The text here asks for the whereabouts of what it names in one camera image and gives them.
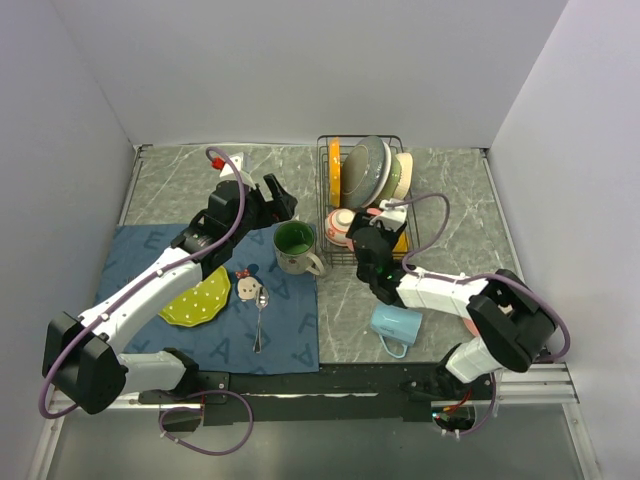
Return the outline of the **cream square cartoon dish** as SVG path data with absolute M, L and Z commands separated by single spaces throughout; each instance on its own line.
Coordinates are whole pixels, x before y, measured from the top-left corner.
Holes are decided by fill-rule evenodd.
M 395 155 L 400 169 L 400 176 L 396 188 L 392 194 L 394 199 L 404 200 L 409 193 L 413 175 L 413 156 L 408 152 L 401 152 Z

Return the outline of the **orange bowl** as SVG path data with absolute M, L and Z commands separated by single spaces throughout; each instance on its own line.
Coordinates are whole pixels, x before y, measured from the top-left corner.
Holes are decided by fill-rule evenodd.
M 407 234 L 405 232 L 403 232 L 400 235 L 396 245 L 393 248 L 393 254 L 394 255 L 405 255 L 406 253 L 408 253 L 410 251 L 409 247 L 410 247 L 410 242 L 409 242 L 408 236 L 407 236 Z

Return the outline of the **green square panda dish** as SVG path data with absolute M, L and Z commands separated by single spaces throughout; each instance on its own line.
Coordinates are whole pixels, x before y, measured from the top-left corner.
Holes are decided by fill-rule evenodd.
M 376 203 L 390 199 L 397 189 L 402 176 L 402 165 L 396 155 L 392 156 L 391 169 L 384 187 L 376 198 Z

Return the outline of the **orange polka dot plate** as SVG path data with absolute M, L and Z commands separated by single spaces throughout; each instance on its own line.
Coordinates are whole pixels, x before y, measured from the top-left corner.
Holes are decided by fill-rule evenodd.
M 341 152 L 340 139 L 332 137 L 328 146 L 328 179 L 329 203 L 334 208 L 340 207 L 341 198 Z

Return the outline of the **teal rim white plate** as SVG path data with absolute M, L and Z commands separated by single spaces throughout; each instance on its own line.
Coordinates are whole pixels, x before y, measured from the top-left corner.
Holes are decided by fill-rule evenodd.
M 384 146 L 384 149 L 385 149 L 385 166 L 383 167 L 382 176 L 380 178 L 379 185 L 376 187 L 375 193 L 377 194 L 377 196 L 372 201 L 373 204 L 379 204 L 379 203 L 376 203 L 376 198 L 380 194 L 380 192 L 381 192 L 382 188 L 384 187 L 384 185 L 386 183 L 386 180 L 387 180 L 387 178 L 389 176 L 390 169 L 391 169 L 392 156 L 394 155 L 391 152 L 391 148 L 390 148 L 390 146 L 388 145 L 387 142 L 384 142 L 383 146 Z

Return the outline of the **blue floral plate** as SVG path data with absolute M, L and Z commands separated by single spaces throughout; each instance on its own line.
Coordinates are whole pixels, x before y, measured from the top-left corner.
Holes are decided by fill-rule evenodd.
M 341 207 L 367 207 L 377 196 L 376 187 L 385 166 L 383 143 L 379 136 L 367 136 L 344 159 L 341 166 Z

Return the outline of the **red white patterned dish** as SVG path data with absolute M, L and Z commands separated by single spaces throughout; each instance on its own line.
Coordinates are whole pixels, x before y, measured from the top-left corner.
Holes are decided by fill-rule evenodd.
M 331 211 L 325 218 L 325 238 L 333 245 L 346 247 L 349 239 L 346 234 L 355 218 L 355 213 L 346 208 Z

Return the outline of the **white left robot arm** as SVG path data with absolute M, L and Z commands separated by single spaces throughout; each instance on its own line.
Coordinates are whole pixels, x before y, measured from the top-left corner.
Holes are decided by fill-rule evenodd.
M 296 198 L 277 178 L 264 178 L 272 198 L 242 181 L 220 182 L 207 208 L 143 273 L 79 317 L 65 312 L 48 325 L 42 375 L 88 414 L 105 410 L 120 395 L 163 390 L 174 401 L 190 400 L 198 389 L 197 363 L 165 348 L 127 354 L 131 339 L 166 305 L 227 262 L 251 230 L 293 218 Z

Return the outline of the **pink plastic cup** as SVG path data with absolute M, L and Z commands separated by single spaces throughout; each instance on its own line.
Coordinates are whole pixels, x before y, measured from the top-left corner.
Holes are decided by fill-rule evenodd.
M 384 245 L 384 236 L 383 236 L 383 231 L 376 226 L 372 226 L 370 224 L 370 221 L 374 218 L 379 216 L 382 213 L 382 211 L 378 208 L 368 208 L 365 211 L 360 211 L 357 212 L 354 216 L 353 221 L 351 222 L 351 225 L 349 227 L 349 230 L 347 231 L 346 234 L 346 245 L 347 248 L 353 253 L 356 253 L 356 249 L 355 249 L 355 245 L 354 245 L 354 240 L 353 240 L 353 235 L 362 230 L 365 229 L 366 227 L 371 227 L 374 229 L 374 233 L 375 235 L 371 234 L 368 236 L 368 239 L 373 239 L 375 242 L 380 243 L 381 245 Z

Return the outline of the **light blue mug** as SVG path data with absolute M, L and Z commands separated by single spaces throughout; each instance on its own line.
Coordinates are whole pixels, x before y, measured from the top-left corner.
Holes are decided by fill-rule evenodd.
M 408 349 L 415 344 L 422 318 L 419 311 L 378 303 L 373 310 L 370 327 L 378 335 L 388 355 L 395 359 L 403 359 Z M 402 352 L 392 352 L 387 345 L 388 340 L 399 343 L 403 347 Z

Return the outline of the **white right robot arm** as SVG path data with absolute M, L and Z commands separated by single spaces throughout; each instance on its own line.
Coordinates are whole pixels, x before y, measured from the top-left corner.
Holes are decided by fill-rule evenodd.
M 405 226 L 357 213 L 346 237 L 352 241 L 357 277 L 374 296 L 396 309 L 430 309 L 467 318 L 478 331 L 436 368 L 439 391 L 456 399 L 481 376 L 506 369 L 524 373 L 560 326 L 551 307 L 511 271 L 471 277 L 429 272 L 394 258 Z

